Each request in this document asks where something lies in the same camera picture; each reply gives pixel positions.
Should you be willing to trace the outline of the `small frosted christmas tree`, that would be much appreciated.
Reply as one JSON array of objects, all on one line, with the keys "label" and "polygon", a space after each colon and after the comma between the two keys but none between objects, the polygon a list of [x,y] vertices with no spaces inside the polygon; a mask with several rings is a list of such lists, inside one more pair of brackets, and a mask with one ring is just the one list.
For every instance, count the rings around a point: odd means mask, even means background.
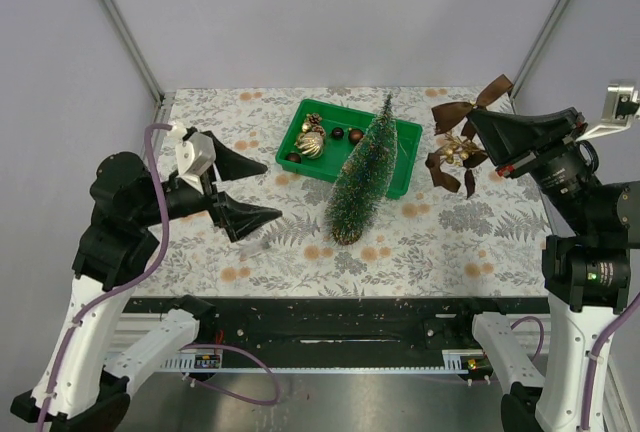
[{"label": "small frosted christmas tree", "polygon": [[386,197],[397,161],[397,124],[393,95],[385,97],[363,137],[345,160],[334,182],[325,222],[334,242],[349,246],[372,226]]}]

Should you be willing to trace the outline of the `aluminium frame post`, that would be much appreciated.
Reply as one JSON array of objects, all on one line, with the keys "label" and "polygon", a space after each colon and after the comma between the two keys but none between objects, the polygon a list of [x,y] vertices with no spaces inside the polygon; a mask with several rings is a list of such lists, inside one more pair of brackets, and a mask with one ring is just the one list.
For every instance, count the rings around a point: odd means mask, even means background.
[{"label": "aluminium frame post", "polygon": [[511,102],[514,102],[518,94],[523,91],[529,76],[535,70],[547,45],[554,37],[556,30],[560,26],[572,2],[573,0],[554,1],[531,47],[526,53],[518,72],[516,73],[513,88],[509,92]]},{"label": "aluminium frame post", "polygon": [[124,51],[144,83],[154,105],[160,107],[164,101],[165,92],[145,59],[116,0],[97,0],[97,2],[114,28]]}]

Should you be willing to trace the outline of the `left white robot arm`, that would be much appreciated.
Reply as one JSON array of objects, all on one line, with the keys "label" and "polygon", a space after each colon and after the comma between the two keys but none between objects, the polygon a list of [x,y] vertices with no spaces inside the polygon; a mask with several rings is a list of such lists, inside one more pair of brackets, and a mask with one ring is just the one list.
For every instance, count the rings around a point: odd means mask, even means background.
[{"label": "left white robot arm", "polygon": [[174,300],[160,323],[117,357],[107,352],[136,287],[160,265],[168,235],[153,226],[207,213],[231,241],[277,219],[279,211],[235,201],[220,181],[264,174],[264,164],[224,146],[211,132],[170,126],[177,167],[161,180],[153,159],[131,152],[106,158],[90,194],[91,222],[72,269],[72,291],[55,351],[39,383],[16,396],[13,415],[44,431],[112,431],[134,394],[160,366],[187,348],[223,349],[216,309],[186,295]]}]

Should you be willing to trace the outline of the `right aluminium frame post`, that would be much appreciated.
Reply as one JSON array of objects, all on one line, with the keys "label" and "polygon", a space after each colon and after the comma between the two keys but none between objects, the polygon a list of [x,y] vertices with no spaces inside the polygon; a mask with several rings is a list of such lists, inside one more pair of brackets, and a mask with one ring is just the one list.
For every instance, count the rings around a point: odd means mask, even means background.
[{"label": "right aluminium frame post", "polygon": [[554,37],[556,30],[560,26],[572,2],[573,0],[554,1],[531,47],[526,53],[518,72],[516,73],[513,88],[509,92],[511,102],[514,102],[518,94],[523,91],[529,76],[535,70],[547,45]]}]

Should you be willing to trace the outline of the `gold pine cone ornament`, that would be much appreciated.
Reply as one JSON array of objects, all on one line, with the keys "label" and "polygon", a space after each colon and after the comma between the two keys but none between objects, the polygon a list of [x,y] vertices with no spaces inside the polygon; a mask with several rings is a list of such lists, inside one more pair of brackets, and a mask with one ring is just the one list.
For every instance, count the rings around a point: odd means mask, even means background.
[{"label": "gold pine cone ornament", "polygon": [[305,121],[311,124],[312,126],[319,125],[322,122],[322,120],[323,118],[317,113],[307,114],[305,119]]}]

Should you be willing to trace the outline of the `brown ribbon bow decoration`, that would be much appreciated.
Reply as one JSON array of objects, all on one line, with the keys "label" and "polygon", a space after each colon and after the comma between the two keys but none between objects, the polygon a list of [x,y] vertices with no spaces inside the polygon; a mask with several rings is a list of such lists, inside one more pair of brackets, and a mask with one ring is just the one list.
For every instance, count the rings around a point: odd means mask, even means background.
[{"label": "brown ribbon bow decoration", "polygon": [[474,169],[488,159],[488,154],[474,141],[476,129],[469,116],[473,112],[486,112],[488,106],[512,88],[511,80],[501,74],[474,101],[447,102],[431,109],[435,135],[444,137],[444,144],[425,160],[434,187],[458,193],[464,186],[467,199],[475,194]]}]

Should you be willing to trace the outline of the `floral patterned table mat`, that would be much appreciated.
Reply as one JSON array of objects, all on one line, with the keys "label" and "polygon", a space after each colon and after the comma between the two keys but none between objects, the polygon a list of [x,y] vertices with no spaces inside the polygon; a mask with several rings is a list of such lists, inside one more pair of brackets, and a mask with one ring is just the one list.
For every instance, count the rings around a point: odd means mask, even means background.
[{"label": "floral patterned table mat", "polygon": [[[302,100],[376,112],[393,95],[395,115],[423,128],[407,193],[382,203],[371,229],[342,247],[324,222],[328,182],[286,172],[276,153]],[[433,186],[425,166],[442,144],[433,106],[472,100],[475,87],[181,89],[170,119],[212,131],[226,146],[268,167],[226,183],[246,203],[282,216],[230,243],[208,215],[175,220],[161,267],[138,288],[146,297],[199,296],[541,296],[541,252],[550,234],[546,205],[529,177],[506,180],[490,163],[474,176],[475,194]],[[239,249],[268,239],[271,248],[242,260]]]}]

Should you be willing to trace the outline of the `silver gold ribbed ornament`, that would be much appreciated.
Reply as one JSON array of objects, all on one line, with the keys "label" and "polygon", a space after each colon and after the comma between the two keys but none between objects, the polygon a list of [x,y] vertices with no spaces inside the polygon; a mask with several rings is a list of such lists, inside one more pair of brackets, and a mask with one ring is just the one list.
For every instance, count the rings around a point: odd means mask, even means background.
[{"label": "silver gold ribbed ornament", "polygon": [[317,159],[324,152],[324,137],[318,132],[301,134],[296,140],[296,147],[300,153],[309,159]]}]

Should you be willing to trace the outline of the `gold ball ornament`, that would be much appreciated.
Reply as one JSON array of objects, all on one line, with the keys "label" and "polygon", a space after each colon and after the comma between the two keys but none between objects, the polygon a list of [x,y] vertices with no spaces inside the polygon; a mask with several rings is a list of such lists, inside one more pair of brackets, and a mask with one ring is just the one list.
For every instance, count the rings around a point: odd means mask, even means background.
[{"label": "gold ball ornament", "polygon": [[288,161],[290,161],[290,162],[294,162],[294,163],[297,163],[297,164],[300,164],[302,162],[301,156],[299,154],[297,154],[297,153],[289,153],[286,156],[286,159]]}]

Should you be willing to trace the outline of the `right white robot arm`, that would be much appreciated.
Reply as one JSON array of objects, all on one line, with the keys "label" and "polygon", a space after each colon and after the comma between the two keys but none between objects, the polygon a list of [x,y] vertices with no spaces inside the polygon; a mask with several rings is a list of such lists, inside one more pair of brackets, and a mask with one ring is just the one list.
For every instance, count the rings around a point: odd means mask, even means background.
[{"label": "right white robot arm", "polygon": [[503,178],[530,175],[571,228],[549,235],[541,269],[551,319],[544,375],[500,318],[470,313],[455,323],[457,340],[480,345],[503,388],[506,431],[601,431],[608,359],[615,332],[639,308],[629,296],[631,253],[639,247],[639,184],[604,184],[599,158],[574,108],[519,117],[476,108],[467,116]]}]

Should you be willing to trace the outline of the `dark brown ball ornament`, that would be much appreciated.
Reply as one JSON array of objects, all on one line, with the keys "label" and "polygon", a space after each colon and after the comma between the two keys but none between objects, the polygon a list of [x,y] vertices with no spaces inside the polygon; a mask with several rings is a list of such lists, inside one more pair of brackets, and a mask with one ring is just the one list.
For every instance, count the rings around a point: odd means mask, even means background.
[{"label": "dark brown ball ornament", "polygon": [[332,130],[332,137],[336,140],[341,140],[344,137],[344,131],[341,128],[334,128]]}]

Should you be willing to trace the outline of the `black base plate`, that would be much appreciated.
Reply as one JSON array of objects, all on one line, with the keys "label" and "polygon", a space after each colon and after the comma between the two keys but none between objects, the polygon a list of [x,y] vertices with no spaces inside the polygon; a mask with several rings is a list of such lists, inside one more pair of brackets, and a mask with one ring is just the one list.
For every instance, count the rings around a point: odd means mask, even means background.
[{"label": "black base plate", "polygon": [[257,352],[475,349],[482,312],[544,315],[543,298],[221,298],[208,326],[226,345]]}]

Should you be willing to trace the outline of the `green plastic tray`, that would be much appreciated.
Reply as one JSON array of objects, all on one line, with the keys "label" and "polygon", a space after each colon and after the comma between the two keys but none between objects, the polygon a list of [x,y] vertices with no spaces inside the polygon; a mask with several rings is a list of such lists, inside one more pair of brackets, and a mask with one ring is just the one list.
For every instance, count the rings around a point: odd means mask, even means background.
[{"label": "green plastic tray", "polygon": [[[323,118],[321,125],[327,132],[324,152],[317,159],[309,159],[303,156],[295,146],[296,138],[301,133],[301,126],[306,119],[306,115],[313,113],[317,113]],[[299,104],[280,143],[276,153],[276,162],[288,172],[333,183],[343,163],[354,148],[348,140],[349,130],[360,129],[365,131],[374,117],[374,113],[312,99],[304,99]],[[398,138],[397,160],[394,175],[387,192],[387,197],[390,199],[400,199],[408,191],[423,131],[420,124],[400,119],[396,120],[396,127]],[[344,131],[344,137],[341,140],[336,140],[332,137],[334,128],[341,128]],[[286,156],[289,153],[299,154],[302,162],[297,164],[288,161]]]}]

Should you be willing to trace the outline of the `left aluminium frame post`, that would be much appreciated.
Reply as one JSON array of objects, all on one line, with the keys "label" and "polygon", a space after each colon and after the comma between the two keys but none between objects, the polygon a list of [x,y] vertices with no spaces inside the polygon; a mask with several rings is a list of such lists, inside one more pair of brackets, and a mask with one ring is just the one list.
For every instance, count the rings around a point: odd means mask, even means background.
[{"label": "left aluminium frame post", "polygon": [[97,0],[97,2],[114,28],[124,51],[144,83],[154,105],[160,107],[164,101],[165,92],[145,59],[116,0]]}]

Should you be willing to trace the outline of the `clear plastic battery box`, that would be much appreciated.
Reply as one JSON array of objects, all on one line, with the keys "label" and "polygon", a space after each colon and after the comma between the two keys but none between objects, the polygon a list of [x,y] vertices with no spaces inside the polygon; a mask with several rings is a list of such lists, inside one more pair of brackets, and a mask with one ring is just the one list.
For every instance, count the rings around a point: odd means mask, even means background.
[{"label": "clear plastic battery box", "polygon": [[271,248],[271,241],[268,239],[256,240],[252,243],[243,245],[239,249],[239,256],[242,260],[249,259],[261,254]]}]

